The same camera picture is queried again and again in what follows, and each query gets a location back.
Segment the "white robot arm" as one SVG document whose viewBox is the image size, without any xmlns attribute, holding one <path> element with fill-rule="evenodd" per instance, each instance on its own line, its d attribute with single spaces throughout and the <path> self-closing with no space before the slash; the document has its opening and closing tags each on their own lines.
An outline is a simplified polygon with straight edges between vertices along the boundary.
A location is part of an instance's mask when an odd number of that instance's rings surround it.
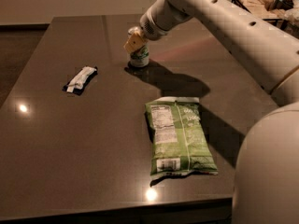
<svg viewBox="0 0 299 224">
<path fill-rule="evenodd" d="M 227 0 L 157 0 L 127 52 L 200 21 L 276 104 L 247 132 L 235 166 L 232 224 L 299 224 L 299 40 Z"/>
</svg>

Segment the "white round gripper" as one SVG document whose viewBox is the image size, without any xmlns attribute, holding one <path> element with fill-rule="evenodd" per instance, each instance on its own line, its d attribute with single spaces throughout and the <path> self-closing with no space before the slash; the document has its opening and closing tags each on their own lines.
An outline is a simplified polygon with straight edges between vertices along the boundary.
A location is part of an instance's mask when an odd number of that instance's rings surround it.
<svg viewBox="0 0 299 224">
<path fill-rule="evenodd" d="M 128 53 L 134 53 L 147 43 L 147 39 L 159 40 L 190 18 L 191 16 L 172 6 L 168 0 L 157 0 L 140 18 L 143 34 L 133 32 L 124 44 L 124 49 Z"/>
</svg>

